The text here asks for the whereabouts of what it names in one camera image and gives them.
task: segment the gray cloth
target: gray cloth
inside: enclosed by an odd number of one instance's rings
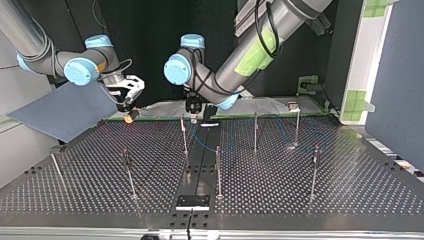
[[[116,113],[112,100],[97,83],[66,83],[8,116],[64,142],[70,142],[101,119]]]

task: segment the green tape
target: green tape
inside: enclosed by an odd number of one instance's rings
[[[268,28],[264,28],[262,30],[262,37],[268,49],[273,52],[276,48],[274,34]],[[234,71],[242,76],[250,77],[256,70],[264,70],[268,67],[272,60],[273,59],[267,54],[258,38],[243,56]]]
[[[5,124],[9,124],[9,123],[18,123],[18,121],[14,120],[14,119],[7,119],[7,120],[0,122],[0,125],[5,125]]]
[[[366,91],[347,92],[346,103],[343,111],[343,121],[360,121],[362,112],[365,110]]]
[[[364,18],[383,17],[389,0],[366,0]]]

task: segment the metal frame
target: metal frame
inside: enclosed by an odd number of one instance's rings
[[[252,127],[248,133],[251,133],[251,140],[253,141],[254,119],[245,120],[251,121]],[[180,132],[179,121],[175,121],[178,132]],[[295,128],[291,126],[289,131],[294,132]],[[222,139],[221,127],[215,128],[199,128],[198,139],[207,146],[214,149],[216,146],[223,144],[225,139]],[[355,138],[359,138],[358,146],[360,151],[370,154],[375,161],[386,166],[393,174],[394,177],[401,180],[402,184],[411,189],[415,189],[415,193],[419,198],[424,199],[423,185],[416,178],[410,175],[407,171],[403,171],[393,160],[385,156],[378,149],[372,146],[365,138],[347,127],[338,127],[337,131],[347,131],[353,134]],[[252,142],[252,155],[254,154],[254,145]],[[181,154],[185,156],[184,147],[181,147]],[[217,194],[217,176],[215,166],[216,153],[206,150],[198,141],[191,145],[190,155],[188,159],[188,166],[183,170],[181,175],[180,184],[175,194],[174,203],[176,203],[179,195],[210,195],[211,206],[210,211],[177,211],[170,209],[167,212],[139,212],[138,214],[127,215],[125,213],[118,215],[107,214],[72,214],[72,215],[31,215],[27,213],[6,215],[0,218],[0,224],[3,226],[15,227],[0,227],[0,239],[2,236],[22,235],[24,232],[28,237],[32,236],[111,236],[111,237],[140,237],[142,234],[151,233],[159,234],[164,238],[173,236],[175,238],[183,238],[187,235],[187,229],[190,229],[190,235],[195,239],[197,237],[208,237],[210,239],[217,239],[216,236],[229,239],[240,239],[246,237],[257,236],[263,239],[279,239],[290,237],[292,239],[314,239],[314,238],[337,238],[337,237],[351,237],[351,238],[421,238],[421,233],[414,233],[416,231],[423,231],[422,215],[411,217],[409,215],[396,216],[395,218],[383,216],[349,216],[349,214],[334,214],[323,215],[311,213],[310,215],[284,215],[284,214],[264,214],[264,213],[251,213],[251,214],[229,214],[224,211],[220,213],[216,209]],[[45,166],[51,165],[51,159],[46,159],[39,166],[44,169]],[[23,175],[11,183],[8,188],[2,189],[0,194],[4,194],[12,190],[16,185],[22,184],[30,177]],[[376,232],[374,230],[385,230],[384,232]]]

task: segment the black cable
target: black cable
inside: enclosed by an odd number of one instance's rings
[[[19,67],[19,65],[9,66],[9,67],[2,67],[2,68],[0,68],[0,70],[3,70],[3,69],[11,69],[11,68],[15,68],[15,67]]]
[[[340,112],[339,112],[339,110],[337,110],[336,105],[334,105],[334,103],[330,100],[330,97],[328,97],[327,91],[324,88],[324,84],[320,83],[320,85],[321,85],[322,91],[324,92],[325,97],[330,102],[330,105],[333,106],[332,108],[334,109],[334,111],[336,111],[336,113],[340,116]]]
[[[259,71],[257,71],[256,72],[256,74],[255,74],[255,76],[253,76],[253,77],[251,77],[250,78],[250,81],[246,84],[246,86],[245,87],[243,87],[243,89],[242,90],[240,90],[240,91],[235,91],[235,92],[231,92],[231,91],[228,91],[228,90],[225,90],[224,88],[222,88],[221,87],[221,85],[219,85],[219,83],[218,83],[218,81],[216,80],[216,77],[215,77],[215,75],[213,74],[213,72],[212,72],[212,70],[209,70],[209,72],[208,72],[208,74],[205,76],[205,78],[204,79],[202,79],[201,77],[200,77],[200,75],[199,75],[199,73],[197,72],[197,61],[196,61],[196,56],[195,56],[195,53],[197,53],[197,56],[200,58],[200,63],[202,63],[203,61],[202,61],[202,52],[199,50],[199,49],[194,49],[194,50],[191,50],[191,49],[189,49],[189,48],[183,48],[183,49],[185,49],[185,50],[187,50],[189,53],[190,53],[190,55],[191,55],[191,62],[192,62],[192,65],[193,65],[193,74],[194,74],[194,76],[193,76],[193,87],[192,87],[192,90],[193,90],[193,92],[195,92],[195,93],[198,93],[199,91],[200,91],[200,89],[202,88],[202,87],[206,87],[207,89],[209,89],[210,91],[212,91],[212,92],[214,92],[214,93],[216,93],[216,94],[219,94],[219,95],[223,95],[223,96],[232,96],[232,95],[234,95],[234,94],[240,94],[240,93],[242,93],[242,92],[244,92],[244,91],[246,91],[251,85],[252,85],[252,83],[254,82],[254,80],[255,80],[255,78],[256,78],[256,76],[259,74]],[[213,79],[212,79],[212,81],[218,86],[218,88],[222,91],[222,92],[220,92],[220,91],[217,91],[217,90],[215,90],[215,89],[213,89],[211,86],[209,86],[207,83],[206,83],[206,81],[211,77],[213,75]],[[197,79],[201,82],[201,84],[200,84],[200,86],[199,87],[197,87],[196,88],[196,81],[197,81]]]
[[[191,209],[190,218],[188,219],[188,224],[187,224],[187,239],[188,240],[191,240],[190,224],[191,224],[191,217],[192,216],[193,216],[193,209]]]
[[[277,26],[275,26],[275,23],[274,23],[274,15],[272,14],[271,3],[267,2],[265,5],[266,5],[266,13],[268,15],[268,21],[269,21],[269,24],[271,25],[272,32],[274,33],[274,39],[275,39],[274,54],[275,54],[275,57],[277,57],[277,55],[280,53],[280,50],[281,50],[280,37],[278,35]]]
[[[260,0],[256,0],[256,4],[255,4],[255,27],[256,27],[256,33],[258,34],[258,38],[261,41],[262,47],[264,48],[265,52],[271,58],[275,58],[278,55],[278,53],[280,52],[280,38],[278,36],[277,27],[275,26],[275,23],[274,23],[274,18],[272,16],[271,3],[270,2],[267,2],[266,3],[266,12],[267,12],[267,15],[268,15],[269,24],[271,25],[272,32],[274,33],[274,37],[275,37],[276,48],[275,48],[274,53],[271,52],[271,50],[269,50],[269,48],[266,45],[265,40],[264,40],[264,38],[262,36],[262,31],[259,30],[259,3],[260,3]]]

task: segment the vertical rod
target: vertical rod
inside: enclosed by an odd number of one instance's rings
[[[315,146],[313,161],[314,161],[314,176],[312,178],[311,200],[314,198],[317,170],[321,164],[321,146],[319,144]]]
[[[216,168],[218,172],[218,199],[223,198],[222,189],[221,189],[221,148],[216,147]]]
[[[297,109],[297,119],[296,119],[296,134],[294,136],[294,146],[298,146],[298,138],[299,138],[299,123],[300,123],[300,108]]]
[[[311,200],[314,198],[314,191],[315,191],[315,181],[317,177],[317,166],[314,166],[314,176],[312,178],[312,188],[311,188]]]
[[[137,198],[137,193],[135,192],[135,187],[134,187],[134,182],[133,182],[132,175],[131,175],[131,170],[129,170],[129,169],[128,169],[128,177],[129,177],[130,183],[131,183],[131,189],[132,189],[132,192],[133,192],[133,198]]]
[[[54,166],[56,168],[57,173],[59,173],[59,175],[62,176],[62,171],[60,171],[59,164],[57,163],[57,160],[56,160],[56,156],[54,155],[54,153],[50,154],[50,156],[53,159]]]
[[[254,148],[255,153],[258,150],[258,142],[257,142],[258,141],[258,138],[257,138],[257,134],[258,134],[258,115],[255,112],[255,148]]]
[[[186,159],[188,159],[187,137],[186,137],[186,128],[184,126],[184,117],[181,117],[181,131],[183,132],[183,139],[184,139],[184,154],[186,155]]]

